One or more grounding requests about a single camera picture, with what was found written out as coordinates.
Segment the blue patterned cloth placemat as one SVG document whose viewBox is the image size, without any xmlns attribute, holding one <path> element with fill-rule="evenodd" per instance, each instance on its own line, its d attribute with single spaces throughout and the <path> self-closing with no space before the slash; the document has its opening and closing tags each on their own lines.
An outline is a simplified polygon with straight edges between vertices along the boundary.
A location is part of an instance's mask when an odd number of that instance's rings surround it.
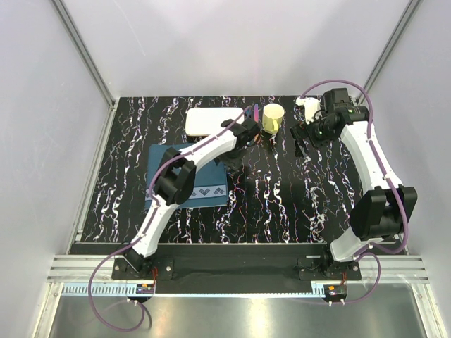
<svg viewBox="0 0 451 338">
<path fill-rule="evenodd" d="M 149 147 L 144 210 L 148 211 L 152 204 L 152 199 L 149 195 L 149 186 L 154 174 L 159 168 L 165 151 L 170 147 L 179 151 L 189 146 L 192 146 L 192 143 L 172 145 L 152 144 Z M 210 161 L 196 174 L 192 194 L 178 209 L 226 206 L 227 202 L 228 176 L 226 167 L 222 162 L 216 163 L 215 161 Z"/>
</svg>

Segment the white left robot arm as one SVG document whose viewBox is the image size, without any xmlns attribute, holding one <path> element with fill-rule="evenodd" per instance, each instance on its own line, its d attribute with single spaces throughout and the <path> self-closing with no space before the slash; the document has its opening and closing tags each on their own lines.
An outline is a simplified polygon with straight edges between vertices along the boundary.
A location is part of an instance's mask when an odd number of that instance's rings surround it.
<svg viewBox="0 0 451 338">
<path fill-rule="evenodd" d="M 173 147 L 166 150 L 149 185 L 152 199 L 149 210 L 131 243 L 121 251 L 134 277 L 143 279 L 151 273 L 149 257 L 156 253 L 174 210 L 192 195 L 197 172 L 222 155 L 245 148 L 259 132 L 258 122 L 252 119 L 242 123 L 225 120 L 217 134 L 180 150 Z"/>
</svg>

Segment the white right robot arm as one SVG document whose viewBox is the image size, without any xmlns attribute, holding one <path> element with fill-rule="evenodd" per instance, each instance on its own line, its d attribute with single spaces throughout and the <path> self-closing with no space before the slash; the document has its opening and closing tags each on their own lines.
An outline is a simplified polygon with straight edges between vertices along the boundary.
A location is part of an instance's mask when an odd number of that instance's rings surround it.
<svg viewBox="0 0 451 338">
<path fill-rule="evenodd" d="M 352 157 L 363 191 L 350 213 L 350 226 L 326 245 L 309 272 L 327 280 L 344 276 L 355 280 L 358 258 L 372 247 L 388 254 L 404 250 L 418 194 L 390 167 L 376 136 L 372 111 L 354 104 L 347 89 L 331 89 L 322 101 L 301 96 L 296 104 L 304 111 L 304 120 L 290 129 L 297 155 L 306 156 L 307 142 L 318 149 L 341 141 Z"/>
</svg>

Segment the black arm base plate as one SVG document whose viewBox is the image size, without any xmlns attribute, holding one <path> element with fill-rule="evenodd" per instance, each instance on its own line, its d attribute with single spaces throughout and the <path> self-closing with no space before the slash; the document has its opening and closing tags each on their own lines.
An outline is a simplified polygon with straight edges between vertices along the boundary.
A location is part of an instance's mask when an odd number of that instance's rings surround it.
<svg viewBox="0 0 451 338">
<path fill-rule="evenodd" d="M 208 276 L 291 277 L 300 280 L 358 281 L 359 264 L 334 263 L 325 244 L 160 244 L 149 258 L 128 250 L 114 259 L 112 278 L 160 280 Z"/>
</svg>

